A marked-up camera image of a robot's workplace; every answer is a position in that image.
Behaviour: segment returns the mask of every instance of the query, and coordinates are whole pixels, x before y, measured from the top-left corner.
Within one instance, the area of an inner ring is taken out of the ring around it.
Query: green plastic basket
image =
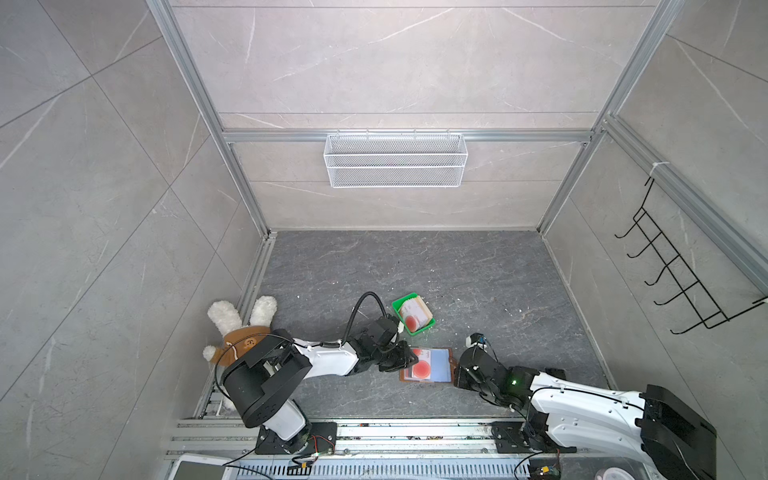
[[[412,331],[408,330],[408,326],[406,325],[406,321],[403,320],[402,317],[400,316],[400,307],[403,305],[403,303],[406,302],[406,300],[410,300],[411,298],[416,298],[417,296],[419,296],[417,293],[410,293],[409,295],[406,295],[403,298],[397,299],[394,302],[392,302],[392,308],[395,309],[395,315],[397,315],[397,318],[400,319],[400,323],[402,323],[402,325],[405,327],[405,331],[408,332],[408,334],[410,336],[418,335],[421,332],[423,332],[424,330],[427,330],[428,328],[430,328],[433,325],[435,325],[435,317],[432,317],[432,319],[429,320],[429,323],[424,325],[422,328],[416,330],[415,332],[412,332]]]

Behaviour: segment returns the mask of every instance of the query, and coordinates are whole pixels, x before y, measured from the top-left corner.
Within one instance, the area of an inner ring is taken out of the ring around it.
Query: wire mesh basket
[[[331,187],[458,187],[467,162],[461,134],[330,134],[323,153]]]

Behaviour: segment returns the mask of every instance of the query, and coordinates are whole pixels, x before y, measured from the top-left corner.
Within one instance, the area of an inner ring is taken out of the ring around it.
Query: stuffed animal
[[[277,300],[273,296],[262,296],[253,305],[248,325],[243,325],[240,314],[231,302],[220,300],[208,309],[208,318],[219,329],[223,337],[221,347],[209,345],[203,349],[205,360],[221,367],[228,367],[248,350],[260,342],[264,335],[272,331],[272,317],[277,311]],[[235,410],[235,405],[224,398],[222,406],[226,410]]]

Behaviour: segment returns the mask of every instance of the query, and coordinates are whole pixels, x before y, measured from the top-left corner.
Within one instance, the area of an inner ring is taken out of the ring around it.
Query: red circle on card
[[[424,360],[413,366],[413,376],[417,379],[427,379],[430,373],[432,373],[432,367]]]
[[[413,333],[419,329],[419,322],[416,321],[413,315],[408,315],[406,317],[406,326],[408,327],[408,330],[410,330],[411,333]]]

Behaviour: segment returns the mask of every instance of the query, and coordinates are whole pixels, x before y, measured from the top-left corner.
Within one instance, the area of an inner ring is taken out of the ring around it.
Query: black wire hook rack
[[[635,215],[632,216],[632,220],[634,220],[634,222],[632,223],[632,226],[629,228],[629,230],[627,230],[627,232],[624,235],[614,235],[614,237],[616,237],[616,238],[624,238],[627,235],[629,235],[629,233],[632,230],[634,230],[634,228],[636,227],[643,234],[643,236],[645,237],[645,240],[647,240],[648,243],[646,244],[645,247],[643,247],[642,250],[640,250],[639,253],[637,253],[635,255],[630,255],[628,253],[627,257],[638,258],[640,255],[643,254],[643,252],[645,252],[645,250],[648,250],[648,247],[650,247],[650,248],[653,249],[654,252],[656,252],[657,256],[659,257],[659,259],[661,259],[661,262],[664,264],[664,266],[661,268],[661,271],[659,272],[658,276],[656,277],[656,280],[654,280],[653,282],[650,282],[650,283],[648,283],[646,280],[644,280],[645,284],[648,285],[648,286],[656,285],[659,282],[659,280],[661,280],[661,276],[664,275],[664,271],[666,270],[672,276],[672,279],[677,284],[677,287],[680,288],[680,292],[678,292],[675,296],[673,296],[672,298],[670,298],[666,302],[658,303],[656,300],[654,300],[654,303],[656,305],[659,305],[659,306],[667,305],[669,302],[671,302],[672,300],[675,300],[676,298],[678,298],[679,296],[682,295],[682,296],[685,296],[685,299],[688,301],[690,306],[694,309],[694,312],[696,312],[696,315],[699,317],[699,322],[698,323],[695,323],[692,326],[689,326],[688,328],[686,328],[684,330],[681,330],[680,332],[675,332],[672,329],[670,329],[670,332],[672,332],[674,335],[682,335],[683,333],[690,332],[692,329],[696,328],[699,325],[704,325],[704,327],[707,328],[707,329],[713,329],[716,326],[722,325],[725,322],[729,322],[732,319],[735,319],[736,317],[738,317],[740,315],[743,315],[744,313],[747,313],[750,310],[754,310],[758,306],[764,305],[766,303],[766,300],[768,300],[768,296],[752,302],[752,306],[750,306],[749,308],[746,308],[746,309],[738,312],[735,315],[732,315],[732,316],[726,315],[725,312],[723,311],[723,308],[720,307],[720,304],[712,297],[712,295],[710,294],[710,291],[707,290],[707,288],[701,282],[701,279],[699,279],[698,275],[696,275],[696,272],[694,272],[694,270],[692,268],[690,268],[690,266],[688,265],[688,262],[685,260],[685,258],[683,258],[683,256],[680,255],[680,251],[677,250],[677,247],[674,246],[674,243],[672,243],[670,241],[669,237],[667,237],[667,235],[664,233],[664,231],[661,229],[661,227],[659,227],[658,223],[656,223],[656,220],[654,220],[654,218],[648,213],[648,210],[645,210],[645,202],[646,202],[646,200],[648,200],[648,194],[650,193],[650,189],[654,185],[654,179],[652,177],[649,177],[648,180],[646,180],[645,185],[648,186],[648,189],[645,191],[645,197],[643,198],[643,203],[640,205],[640,208],[637,210]],[[659,232],[653,238],[651,238],[648,235],[648,232],[643,229],[643,226],[640,225],[640,220],[643,220],[644,218],[647,218],[654,225],[654,227],[656,227],[656,229]],[[661,256],[661,253],[659,252],[659,250],[656,248],[656,245],[654,244],[654,242],[656,240],[658,240],[659,238],[664,238],[667,241],[667,243],[672,247],[672,250],[674,250],[675,255],[669,261],[666,261],[664,259],[664,257]],[[672,263],[674,263],[675,261],[678,261],[678,260],[683,263],[685,268],[690,272],[690,274],[694,278],[694,282],[692,284],[686,286],[686,287],[683,287],[683,284],[677,278],[677,275],[675,275],[674,271],[670,268]],[[707,294],[707,296],[712,301],[712,304],[717,308],[717,311],[715,313],[713,313],[712,315],[709,315],[707,318],[704,318],[701,315],[701,312],[699,311],[699,309],[696,307],[694,302],[688,296],[688,290],[690,290],[691,288],[693,288],[696,285],[700,285],[701,286],[702,290]],[[722,315],[723,319],[720,320],[719,322],[713,324],[713,325],[707,325],[707,321],[708,320],[711,320],[711,319],[713,319],[714,317],[716,317],[718,315]]]

